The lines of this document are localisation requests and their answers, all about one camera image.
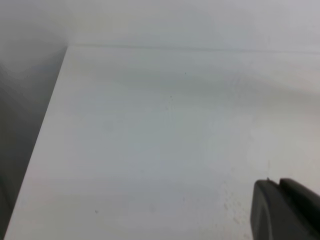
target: black plastic object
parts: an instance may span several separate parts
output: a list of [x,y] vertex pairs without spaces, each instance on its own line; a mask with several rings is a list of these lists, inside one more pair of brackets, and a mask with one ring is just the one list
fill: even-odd
[[250,221],[254,240],[320,240],[320,197],[292,179],[258,180]]

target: dark floor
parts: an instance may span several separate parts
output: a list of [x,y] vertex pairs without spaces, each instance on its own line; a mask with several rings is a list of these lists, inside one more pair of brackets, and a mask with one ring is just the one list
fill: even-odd
[[0,240],[25,176],[66,48],[12,72],[0,62]]

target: speck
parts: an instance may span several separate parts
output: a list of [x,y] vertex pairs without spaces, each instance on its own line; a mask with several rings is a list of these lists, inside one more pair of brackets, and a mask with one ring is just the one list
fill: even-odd
[[243,237],[245,238],[245,239],[250,239],[250,237],[249,237],[249,235],[248,234],[243,234]]
[[233,218],[233,221],[234,221],[236,224],[240,224],[239,220],[236,219],[235,217]]
[[153,214],[153,213],[156,211],[156,207],[151,204],[151,205],[149,206],[149,211],[150,211],[150,213]]

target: white tabletop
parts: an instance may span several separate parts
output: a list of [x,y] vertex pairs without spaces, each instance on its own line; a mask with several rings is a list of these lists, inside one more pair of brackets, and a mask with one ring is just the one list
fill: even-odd
[[250,239],[257,179],[320,192],[319,66],[69,47],[5,240]]

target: white surface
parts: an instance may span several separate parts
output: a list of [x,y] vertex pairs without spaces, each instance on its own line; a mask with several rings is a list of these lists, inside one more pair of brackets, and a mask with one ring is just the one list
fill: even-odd
[[2,0],[0,43],[319,52],[319,9],[318,0]]
[[249,239],[255,180],[320,192],[319,65],[70,47],[6,240]]

